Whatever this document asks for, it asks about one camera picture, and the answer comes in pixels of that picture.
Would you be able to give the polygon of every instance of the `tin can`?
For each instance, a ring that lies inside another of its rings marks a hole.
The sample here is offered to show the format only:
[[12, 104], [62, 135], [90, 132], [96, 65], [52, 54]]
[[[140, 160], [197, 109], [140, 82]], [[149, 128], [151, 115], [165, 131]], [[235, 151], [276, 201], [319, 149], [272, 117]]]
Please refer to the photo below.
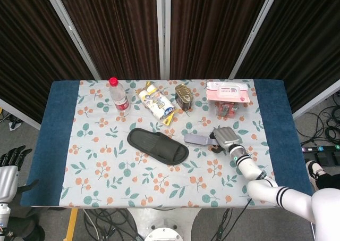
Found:
[[179, 104], [183, 111], [189, 110], [193, 101], [193, 96], [190, 90], [187, 88], [186, 85], [179, 84], [176, 86], [175, 91], [175, 99], [177, 104]]

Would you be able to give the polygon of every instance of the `slipper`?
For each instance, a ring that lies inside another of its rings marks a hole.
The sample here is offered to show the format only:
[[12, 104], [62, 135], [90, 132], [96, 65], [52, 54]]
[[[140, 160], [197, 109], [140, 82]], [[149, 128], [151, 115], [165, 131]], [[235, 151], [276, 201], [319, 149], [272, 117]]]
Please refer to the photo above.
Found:
[[186, 146], [161, 132], [153, 133], [141, 128], [132, 129], [127, 136], [127, 142], [167, 165], [180, 164], [189, 154]]

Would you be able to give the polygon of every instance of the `black stripe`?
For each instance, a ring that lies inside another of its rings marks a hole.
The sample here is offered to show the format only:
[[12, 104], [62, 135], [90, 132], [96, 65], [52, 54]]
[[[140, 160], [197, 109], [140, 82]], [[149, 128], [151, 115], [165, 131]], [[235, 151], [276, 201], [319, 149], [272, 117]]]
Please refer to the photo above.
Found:
[[285, 189], [282, 193], [281, 193], [281, 196], [280, 196], [280, 203], [281, 203], [281, 207], [283, 208], [283, 209], [285, 209], [284, 207], [283, 207], [283, 205], [282, 205], [282, 197], [283, 197], [283, 194], [285, 194], [285, 192], [287, 191], [287, 190], [289, 190], [290, 188], [287, 188], [287, 189]]
[[282, 187], [278, 192], [277, 192], [277, 194], [276, 194], [276, 204], [278, 205], [278, 206], [280, 206], [280, 207], [282, 207], [280, 204], [279, 204], [279, 202], [278, 202], [278, 197], [279, 197], [279, 195], [280, 195], [280, 192], [281, 192], [281, 190], [283, 190], [283, 189], [285, 189], [285, 188], [287, 188], [287, 187]]
[[249, 157], [249, 155], [243, 155], [243, 156], [239, 157], [239, 158], [236, 160], [236, 165], [239, 166], [239, 164], [240, 164], [243, 160], [246, 160], [246, 159], [251, 159], [251, 157]]
[[266, 180], [267, 182], [269, 182], [269, 184], [273, 187], [273, 185], [271, 184], [271, 182], [270, 181], [268, 181], [267, 179], [264, 179], [264, 180]]

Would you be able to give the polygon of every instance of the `dark brown curtain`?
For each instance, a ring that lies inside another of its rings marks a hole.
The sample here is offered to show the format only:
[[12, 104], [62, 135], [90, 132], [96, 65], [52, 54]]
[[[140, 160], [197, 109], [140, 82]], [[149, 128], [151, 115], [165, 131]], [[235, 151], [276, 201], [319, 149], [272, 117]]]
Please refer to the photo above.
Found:
[[236, 78], [285, 81], [293, 111], [340, 79], [340, 0], [275, 0]]
[[41, 122], [55, 80], [93, 79], [49, 0], [0, 1], [0, 98]]
[[159, 79], [156, 0], [62, 0], [103, 79]]
[[265, 0], [172, 0], [170, 78], [228, 78]]

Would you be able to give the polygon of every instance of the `water bottle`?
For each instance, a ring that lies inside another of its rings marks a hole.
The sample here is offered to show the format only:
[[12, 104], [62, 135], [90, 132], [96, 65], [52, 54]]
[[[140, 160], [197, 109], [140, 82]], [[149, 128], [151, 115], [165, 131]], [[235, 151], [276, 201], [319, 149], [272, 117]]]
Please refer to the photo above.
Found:
[[116, 105], [118, 111], [126, 111], [129, 109], [129, 101], [126, 97], [125, 89], [117, 80], [116, 77], [109, 79], [110, 83], [110, 95]]

